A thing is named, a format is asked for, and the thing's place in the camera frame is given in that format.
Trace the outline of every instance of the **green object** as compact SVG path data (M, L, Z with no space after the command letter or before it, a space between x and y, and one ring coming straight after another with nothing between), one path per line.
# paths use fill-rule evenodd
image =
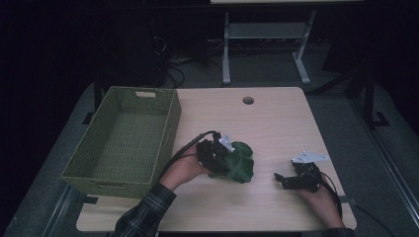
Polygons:
M217 161L229 169L224 177L238 183L249 183L253 177L253 151L246 143L240 141L231 142L233 152L217 159ZM209 174L210 178L220 177L221 174Z
M61 178L88 195L142 198L170 160L176 90L112 87Z

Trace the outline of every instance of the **wicker basket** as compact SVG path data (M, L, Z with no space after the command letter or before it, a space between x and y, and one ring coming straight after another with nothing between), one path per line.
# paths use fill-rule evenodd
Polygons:
M112 87L61 178L88 195L142 198L172 155L176 90Z

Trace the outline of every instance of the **plaid shirt sleeve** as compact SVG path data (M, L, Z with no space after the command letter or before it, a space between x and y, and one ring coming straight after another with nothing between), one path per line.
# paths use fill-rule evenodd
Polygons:
M137 206L117 221L113 237L154 237L161 218L175 197L172 191L157 183Z

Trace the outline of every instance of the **table hole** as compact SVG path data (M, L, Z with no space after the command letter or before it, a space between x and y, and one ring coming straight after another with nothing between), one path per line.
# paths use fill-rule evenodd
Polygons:
M251 97L245 97L243 98L243 103L246 105L252 105L253 103L255 103L255 100Z

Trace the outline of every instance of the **tabletop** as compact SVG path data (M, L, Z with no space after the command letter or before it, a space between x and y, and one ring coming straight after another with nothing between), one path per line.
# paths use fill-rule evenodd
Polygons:
M247 184L201 175L179 187L159 231L309 231L323 229L306 202L284 190L274 177L295 176L291 160L302 151L328 154L305 95L299 88L180 89L182 107L173 153L200 133L217 130L253 149L254 176ZM243 103L251 97L252 105ZM344 191L332 161L316 163ZM137 199L99 197L85 203L77 221L80 231L113 231L116 221ZM342 203L343 221L356 227L354 214Z

